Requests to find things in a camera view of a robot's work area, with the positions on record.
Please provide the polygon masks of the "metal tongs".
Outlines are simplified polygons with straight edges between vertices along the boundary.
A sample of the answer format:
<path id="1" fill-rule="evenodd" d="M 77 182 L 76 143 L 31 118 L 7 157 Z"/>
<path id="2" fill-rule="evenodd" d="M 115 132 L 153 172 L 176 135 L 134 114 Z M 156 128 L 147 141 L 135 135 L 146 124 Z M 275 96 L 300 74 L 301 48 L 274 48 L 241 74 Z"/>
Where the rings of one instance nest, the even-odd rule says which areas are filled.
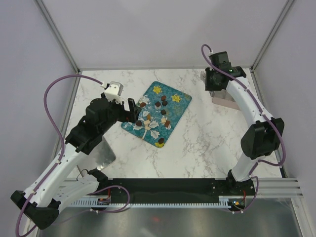
<path id="1" fill-rule="evenodd" d="M 209 76 L 208 73 L 205 71 L 202 71 L 200 73 L 200 79 L 201 81 L 204 83 L 206 90 L 208 89 L 208 87 L 210 86 L 210 80 L 209 80 Z"/>

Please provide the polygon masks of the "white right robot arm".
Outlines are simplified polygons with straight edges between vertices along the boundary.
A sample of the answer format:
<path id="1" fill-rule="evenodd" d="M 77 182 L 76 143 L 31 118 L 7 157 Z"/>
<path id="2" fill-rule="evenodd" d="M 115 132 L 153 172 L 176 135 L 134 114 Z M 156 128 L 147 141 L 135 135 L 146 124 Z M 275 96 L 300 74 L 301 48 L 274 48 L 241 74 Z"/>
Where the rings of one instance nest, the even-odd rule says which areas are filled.
<path id="1" fill-rule="evenodd" d="M 228 71 L 236 79 L 206 68 L 204 73 L 205 90 L 209 92 L 227 92 L 241 110 L 248 130 L 240 141 L 242 153 L 237 164 L 228 172 L 226 190 L 237 195 L 243 190 L 243 182 L 251 178 L 258 164 L 282 166 L 285 159 L 272 163 L 264 158 L 279 148 L 284 148 L 282 134 L 284 121 L 267 111 L 253 92 L 246 73 L 241 67 L 233 67 Z"/>

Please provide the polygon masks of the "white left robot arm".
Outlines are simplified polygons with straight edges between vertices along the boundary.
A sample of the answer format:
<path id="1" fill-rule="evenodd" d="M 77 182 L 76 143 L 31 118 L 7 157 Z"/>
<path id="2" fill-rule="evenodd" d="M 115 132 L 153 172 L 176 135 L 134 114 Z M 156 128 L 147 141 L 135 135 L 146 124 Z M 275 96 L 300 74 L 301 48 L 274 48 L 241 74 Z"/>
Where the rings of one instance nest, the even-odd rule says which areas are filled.
<path id="1" fill-rule="evenodd" d="M 141 107 L 128 99 L 129 110 L 123 104 L 97 98 L 85 109 L 85 115 L 66 137 L 62 149 L 42 175 L 26 190 L 15 191 L 11 200 L 20 208 L 35 227 L 44 230 L 54 223 L 59 213 L 81 197 L 108 189 L 108 177 L 98 169 L 88 171 L 88 177 L 77 181 L 69 189 L 60 190 L 61 183 L 103 139 L 103 135 L 116 122 L 138 120 Z"/>

